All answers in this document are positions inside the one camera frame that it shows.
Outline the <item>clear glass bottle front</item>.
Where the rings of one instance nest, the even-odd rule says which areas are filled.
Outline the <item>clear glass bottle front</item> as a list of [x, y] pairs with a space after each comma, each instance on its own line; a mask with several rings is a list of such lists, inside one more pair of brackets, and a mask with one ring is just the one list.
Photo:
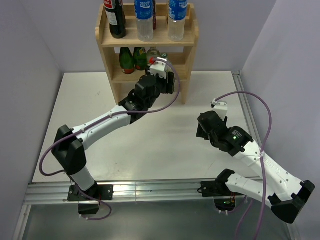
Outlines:
[[169, 60], [169, 55], [166, 53], [166, 52], [162, 52], [160, 54], [160, 58], [162, 59], [162, 62], [163, 63], [166, 63], [166, 66], [167, 67], [171, 67], [172, 66], [172, 63], [171, 61]]

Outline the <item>clear glass bottle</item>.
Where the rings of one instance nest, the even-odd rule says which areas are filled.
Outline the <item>clear glass bottle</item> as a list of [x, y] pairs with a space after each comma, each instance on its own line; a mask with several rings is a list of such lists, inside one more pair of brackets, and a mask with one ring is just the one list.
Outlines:
[[147, 51], [147, 62], [149, 62], [152, 58], [160, 57], [160, 55], [160, 51], [156, 47], [150, 47], [150, 49]]
[[166, 63], [166, 66], [167, 67], [171, 67], [172, 66], [172, 63], [171, 61], [169, 60], [169, 55], [166, 53], [166, 52], [162, 52], [160, 54], [160, 58], [162, 59], [162, 62], [163, 63]]

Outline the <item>green glass bottle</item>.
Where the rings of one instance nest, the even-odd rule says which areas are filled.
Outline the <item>green glass bottle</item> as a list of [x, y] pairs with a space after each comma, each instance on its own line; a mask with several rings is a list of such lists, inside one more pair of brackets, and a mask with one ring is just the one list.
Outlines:
[[135, 47], [133, 51], [133, 59], [135, 68], [144, 71], [147, 66], [147, 52], [144, 47]]

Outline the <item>Pocari Sweat bottle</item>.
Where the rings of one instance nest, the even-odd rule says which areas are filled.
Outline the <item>Pocari Sweat bottle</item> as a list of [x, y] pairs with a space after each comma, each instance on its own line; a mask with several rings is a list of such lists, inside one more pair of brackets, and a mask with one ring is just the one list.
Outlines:
[[168, 2], [168, 38], [179, 42], [184, 38], [188, 0], [170, 0]]
[[143, 42], [149, 42], [154, 37], [153, 30], [153, 1], [135, 0], [135, 18], [137, 24], [137, 37]]

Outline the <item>blue grape juice carton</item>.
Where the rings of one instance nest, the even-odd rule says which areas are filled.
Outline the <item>blue grape juice carton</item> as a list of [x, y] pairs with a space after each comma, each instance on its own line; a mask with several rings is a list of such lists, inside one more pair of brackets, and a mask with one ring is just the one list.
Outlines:
[[152, 0], [152, 6], [153, 6], [152, 24], [153, 24], [153, 30], [156, 30], [157, 28], [156, 0]]

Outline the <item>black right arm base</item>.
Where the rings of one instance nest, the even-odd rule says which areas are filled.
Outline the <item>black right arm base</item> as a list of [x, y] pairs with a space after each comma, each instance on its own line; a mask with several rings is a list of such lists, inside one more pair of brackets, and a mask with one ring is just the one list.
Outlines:
[[202, 197], [224, 197], [230, 196], [231, 192], [224, 183], [218, 181], [202, 181], [200, 183], [200, 188], [197, 192], [202, 195]]

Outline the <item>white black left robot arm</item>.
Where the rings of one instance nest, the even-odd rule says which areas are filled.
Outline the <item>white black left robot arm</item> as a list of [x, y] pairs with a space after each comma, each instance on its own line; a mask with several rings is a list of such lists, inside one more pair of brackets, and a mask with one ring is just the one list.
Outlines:
[[99, 196], [98, 184], [86, 167], [86, 150], [113, 131], [131, 125], [147, 114], [161, 94], [173, 94], [175, 75], [147, 73], [136, 83], [127, 97], [112, 110], [81, 126], [63, 125], [57, 131], [52, 154], [86, 200]]

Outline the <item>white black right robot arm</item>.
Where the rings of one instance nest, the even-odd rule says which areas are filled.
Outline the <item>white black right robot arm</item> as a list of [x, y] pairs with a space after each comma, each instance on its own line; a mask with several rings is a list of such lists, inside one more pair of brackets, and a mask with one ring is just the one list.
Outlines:
[[241, 127], [227, 127], [215, 111], [207, 111], [197, 118], [196, 137], [240, 160], [253, 170], [263, 182], [239, 175], [234, 170], [223, 170], [214, 181], [201, 182], [203, 197], [246, 195], [268, 206], [285, 223], [292, 224], [308, 202], [315, 185], [301, 180], [283, 169], [266, 153], [260, 153], [256, 141]]

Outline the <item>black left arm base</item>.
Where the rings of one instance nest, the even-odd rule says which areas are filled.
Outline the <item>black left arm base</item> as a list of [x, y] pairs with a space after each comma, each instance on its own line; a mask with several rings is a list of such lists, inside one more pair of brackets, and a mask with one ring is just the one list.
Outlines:
[[109, 216], [112, 208], [107, 201], [113, 199], [113, 193], [114, 186], [112, 184], [96, 184], [88, 191], [82, 191], [77, 185], [71, 185], [67, 201], [78, 203], [78, 213], [81, 216], [96, 215], [101, 207], [109, 208]]

